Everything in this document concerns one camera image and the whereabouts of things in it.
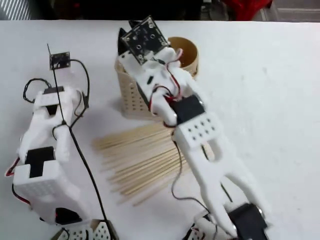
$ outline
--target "white surface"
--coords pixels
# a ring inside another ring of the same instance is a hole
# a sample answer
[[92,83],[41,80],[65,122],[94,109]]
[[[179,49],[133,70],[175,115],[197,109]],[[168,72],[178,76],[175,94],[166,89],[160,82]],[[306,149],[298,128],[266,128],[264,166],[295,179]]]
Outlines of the white surface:
[[[320,25],[318,23],[159,22],[166,36],[182,36],[199,49],[197,79],[209,93],[212,108],[224,125],[238,155],[252,171],[269,200],[275,227],[270,240],[317,239],[320,194]],[[46,43],[51,52],[70,51],[87,66],[91,78],[90,109],[74,128],[94,173],[107,217],[120,239],[181,239],[201,207],[180,202],[169,189],[138,207],[109,192],[101,157],[93,138],[146,122],[124,119],[114,70],[118,29],[114,21],[0,21],[1,162],[5,171],[16,157],[19,138],[30,123],[32,105],[23,101],[25,83],[42,77],[53,83]],[[57,72],[60,84],[86,87],[81,66]],[[36,83],[28,96],[42,89]],[[90,196],[93,216],[101,218],[95,193],[75,149],[78,164],[71,177]],[[2,239],[46,240],[57,231],[39,221],[11,194],[12,179],[0,181]],[[200,196],[194,177],[186,175],[177,195]]]

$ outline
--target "perforated container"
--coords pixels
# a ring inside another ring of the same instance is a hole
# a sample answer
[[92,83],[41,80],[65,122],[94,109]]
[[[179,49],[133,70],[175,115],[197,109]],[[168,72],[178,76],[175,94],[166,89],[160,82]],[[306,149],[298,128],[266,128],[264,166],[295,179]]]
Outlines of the perforated container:
[[[181,67],[195,78],[199,64],[197,47],[190,40],[183,37],[170,37],[168,40],[175,50],[183,49],[183,55],[180,58]],[[138,91],[136,82],[126,73],[118,60],[115,61],[114,68],[117,72],[121,90],[123,115],[127,118],[160,120],[159,117],[151,115],[148,106]]]

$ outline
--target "black circuit board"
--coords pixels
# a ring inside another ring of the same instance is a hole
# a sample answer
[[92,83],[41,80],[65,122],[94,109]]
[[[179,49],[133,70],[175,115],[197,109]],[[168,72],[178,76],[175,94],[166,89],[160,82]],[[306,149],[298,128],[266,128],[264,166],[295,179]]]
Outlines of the black circuit board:
[[53,68],[56,69],[64,69],[70,67],[70,52],[61,52],[57,54],[50,55],[50,70]]
[[169,45],[151,16],[121,38],[140,65]]

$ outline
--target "bamboo stick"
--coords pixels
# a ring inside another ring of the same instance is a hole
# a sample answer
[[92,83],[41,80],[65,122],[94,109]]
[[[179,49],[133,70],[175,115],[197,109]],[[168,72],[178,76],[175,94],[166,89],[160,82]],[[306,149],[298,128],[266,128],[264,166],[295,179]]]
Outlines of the bamboo stick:
[[132,182],[133,180],[141,179],[145,176],[148,176],[160,169],[163,169],[164,167],[172,164],[172,163],[178,163],[178,156],[173,156],[166,160],[165,162],[158,162],[156,165],[148,167],[146,169],[139,170],[138,172],[133,172],[129,175],[124,175],[120,177],[119,179],[116,179],[114,181],[111,181],[112,183],[117,184],[125,184],[126,182]]
[[[188,171],[190,168],[188,165],[185,165],[185,167],[182,169],[183,173],[185,173],[186,171]],[[174,174],[173,172],[169,172],[168,174],[164,175],[163,177],[159,178],[158,181],[161,181],[163,179],[165,179],[167,176]],[[173,177],[171,177],[169,180],[167,180],[166,182],[169,184],[170,182],[172,182],[177,175],[174,175]],[[149,184],[147,184],[146,186],[142,187],[141,189],[123,197],[120,201],[117,202],[117,204],[123,204],[127,201],[129,201],[130,199],[132,199],[133,197],[141,194],[142,192],[146,191],[147,189],[149,189],[151,187],[151,185],[153,184],[153,182],[150,182]]]
[[130,173],[135,173],[139,170],[143,170],[145,168],[148,168],[149,166],[152,166],[155,163],[158,163],[160,161],[162,162],[163,160],[165,160],[167,158],[170,158],[172,156],[176,156],[177,154],[178,153],[174,152],[173,149],[168,152],[158,154],[155,157],[149,158],[144,161],[140,161],[132,166],[129,166],[129,167],[126,167],[126,168],[123,168],[121,170],[116,171],[112,177],[108,178],[108,180],[114,180],[114,179],[117,179],[121,176],[130,174]]
[[149,124],[141,127],[136,127],[127,131],[123,131],[120,133],[109,134],[102,138],[97,138],[93,140],[92,144],[94,146],[104,146],[107,143],[114,143],[119,140],[121,141],[122,139],[130,135],[131,136],[136,135],[136,137],[139,138],[140,136],[141,137],[146,136],[146,134],[149,132],[154,133],[154,132],[164,131],[165,129],[166,128],[164,128],[164,126],[161,123]]
[[101,140],[100,143],[98,143],[98,141],[95,141],[94,147],[97,150],[101,150],[101,149],[105,149],[105,148],[111,148],[111,147],[115,147],[118,145],[126,145],[128,143],[132,143],[133,141],[140,141],[140,140],[144,140],[144,139],[148,139],[151,138],[153,136],[157,136],[160,134],[164,134],[164,133],[168,133],[167,129],[162,129],[159,131],[148,131],[146,133],[143,134],[143,132],[136,132],[133,134],[127,134],[124,135],[122,138],[120,139],[110,139],[107,142]]
[[140,188],[142,188],[146,184],[156,181],[158,178],[162,177],[163,175],[165,175],[165,174],[167,174],[169,172],[175,171],[179,167],[180,167],[180,164],[178,164],[178,165],[176,164],[173,167],[168,168],[165,171],[162,171],[160,174],[156,174],[154,177],[150,178],[149,180],[143,181],[140,184],[136,185],[135,187],[126,188],[126,189],[122,190],[120,193],[123,194],[123,195],[129,195],[130,193],[133,193],[134,191],[139,190]]
[[[186,167],[182,169],[182,174],[181,177],[183,175],[185,175],[187,173],[187,171],[190,170],[190,168]],[[164,183],[162,183],[160,186],[156,187],[155,189],[153,189],[152,191],[150,191],[149,193],[147,193],[143,198],[141,198],[140,200],[136,201],[133,203],[133,206],[136,207],[140,204],[142,204],[143,202],[145,202],[146,200],[148,200],[149,198],[153,197],[154,195],[156,195],[157,193],[159,193],[161,190],[165,189],[170,183],[172,183],[174,181],[174,179],[177,176],[165,181]]]
[[130,139],[128,142],[126,143],[122,143],[119,145],[115,145],[112,147],[108,147],[108,148],[103,148],[100,151],[101,152],[107,152],[109,155],[111,155],[114,151],[117,151],[123,147],[126,147],[128,149],[135,149],[138,146],[146,146],[148,144],[152,144],[152,143],[157,143],[160,140],[163,139],[168,139],[168,137],[170,137],[171,134],[168,132],[163,132],[161,134],[153,134],[152,137],[147,137],[147,138],[143,138],[143,139]]

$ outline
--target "wire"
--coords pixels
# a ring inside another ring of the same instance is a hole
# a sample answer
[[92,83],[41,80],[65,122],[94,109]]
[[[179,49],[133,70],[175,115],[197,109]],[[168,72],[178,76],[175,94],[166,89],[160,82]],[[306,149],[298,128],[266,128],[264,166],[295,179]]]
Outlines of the wire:
[[14,184],[13,184],[13,183],[12,183],[12,188],[11,188],[11,190],[12,190],[13,195],[14,195],[17,199],[19,199],[21,202],[24,202],[25,204],[28,204],[28,205],[31,206],[30,202],[29,202],[27,199],[23,198],[22,196],[19,196],[19,195],[16,193],[15,187],[14,187]]
[[5,177],[10,177],[13,176],[15,173],[13,170],[16,168],[18,162],[20,161],[20,157],[18,157],[12,164],[12,166],[5,172],[4,176]]
[[79,115],[77,114],[77,110],[78,110],[78,108],[79,108],[79,106],[80,106],[80,104],[82,102],[82,93],[79,90],[77,92],[80,94],[80,101],[79,101],[78,105],[76,106],[76,108],[74,109],[74,115],[76,117],[79,117]]
[[47,85],[47,87],[48,88],[51,88],[51,84],[47,81],[47,80],[45,80],[45,79],[43,79],[43,78],[32,78],[32,79],[30,79],[27,83],[26,83],[26,85],[24,86],[24,90],[23,90],[23,99],[24,100],[26,100],[27,102],[29,102],[29,103],[31,103],[31,104],[33,104],[33,103],[35,103],[35,99],[33,99],[33,100],[30,100],[29,98],[27,98],[27,91],[28,91],[28,88],[29,88],[29,85],[32,83],[32,82],[35,82],[35,81],[41,81],[41,82],[44,82],[46,85]]
[[178,196],[176,196],[176,194],[175,194],[175,185],[176,185],[178,179],[181,177],[183,166],[182,166],[182,158],[181,158],[181,153],[180,153],[180,149],[179,149],[179,147],[178,147],[178,144],[177,144],[176,141],[174,141],[174,140],[172,140],[172,141],[173,141],[173,143],[174,143],[174,145],[175,145],[175,147],[176,147],[176,149],[177,149],[177,151],[178,151],[179,161],[180,161],[179,172],[178,172],[178,174],[176,175],[176,177],[175,177],[175,179],[173,180],[173,183],[172,183],[172,185],[171,185],[171,194],[172,194],[172,196],[173,196],[175,199],[180,200],[180,201],[181,201],[181,200],[193,200],[193,201],[196,201],[196,202],[197,202],[198,204],[200,204],[208,213],[210,213],[209,209],[208,209],[205,205],[203,205],[203,204],[202,204],[198,199],[196,199],[195,197],[191,197],[191,196],[178,197]]
[[63,232],[66,232],[66,235],[67,235],[67,237],[68,237],[66,240],[69,240],[69,238],[70,238],[70,233],[68,232],[68,230],[65,229],[64,227],[61,228],[61,229],[62,229]]
[[85,75],[86,75],[86,81],[87,81],[87,88],[86,88],[86,97],[87,97],[87,101],[89,102],[89,96],[90,96],[90,78],[89,78],[89,73],[88,70],[86,68],[86,66],[78,59],[70,59],[70,62],[78,62],[81,64],[81,66],[83,67],[84,71],[85,71]]
[[[88,75],[88,72],[87,72],[87,70],[86,70],[85,67],[84,67],[84,69],[85,69],[85,72],[86,72],[86,74],[87,74],[87,79],[88,79],[87,97],[89,97],[89,92],[90,92],[90,91],[89,91],[89,87],[90,87],[89,82],[90,82],[90,79],[89,79],[89,75]],[[59,99],[60,99],[60,94],[59,94],[59,91],[58,91],[58,83],[57,83],[57,78],[56,78],[56,74],[55,74],[55,69],[52,68],[52,71],[53,71],[53,77],[54,77],[56,94],[58,95],[58,100],[59,100]],[[54,128],[57,128],[57,127],[63,126],[63,125],[66,125],[66,126],[68,127],[69,132],[70,132],[70,135],[71,135],[72,140],[73,140],[73,143],[74,143],[74,145],[75,145],[75,148],[76,148],[76,150],[78,151],[78,153],[79,153],[79,155],[80,155],[80,158],[81,158],[81,160],[82,160],[82,162],[83,162],[83,164],[84,164],[84,166],[85,166],[85,168],[86,168],[86,170],[87,170],[87,172],[88,172],[88,174],[89,174],[89,176],[90,176],[90,179],[91,179],[91,181],[92,181],[92,184],[93,184],[95,193],[96,193],[97,198],[98,198],[98,201],[99,201],[99,205],[100,205],[100,208],[101,208],[101,211],[102,211],[102,215],[103,215],[103,219],[104,219],[104,221],[105,221],[105,224],[107,225],[109,231],[111,231],[112,228],[111,228],[111,226],[110,226],[110,224],[109,224],[109,221],[108,221],[108,219],[107,219],[107,216],[106,216],[106,213],[105,213],[105,209],[104,209],[104,206],[103,206],[101,197],[100,197],[100,193],[99,193],[99,190],[98,190],[96,181],[95,181],[94,176],[93,176],[93,174],[92,174],[92,172],[91,172],[91,170],[90,170],[90,167],[89,167],[89,165],[88,165],[88,163],[87,163],[87,160],[86,160],[85,156],[83,155],[83,153],[82,153],[82,151],[81,151],[81,149],[80,149],[80,146],[79,146],[79,144],[78,144],[78,141],[77,141],[77,139],[76,139],[76,136],[74,135],[74,133],[73,133],[73,131],[72,131],[72,127],[73,127],[74,124],[78,121],[78,119],[84,114],[84,112],[86,111],[86,109],[87,109],[87,108],[85,107],[85,108],[82,110],[82,112],[80,113],[80,115],[75,119],[75,121],[73,121],[73,123],[72,123],[70,126],[66,123],[66,121],[65,121],[65,119],[64,119],[64,116],[62,115],[62,111],[61,111],[62,123],[61,123],[60,125],[54,127]]]

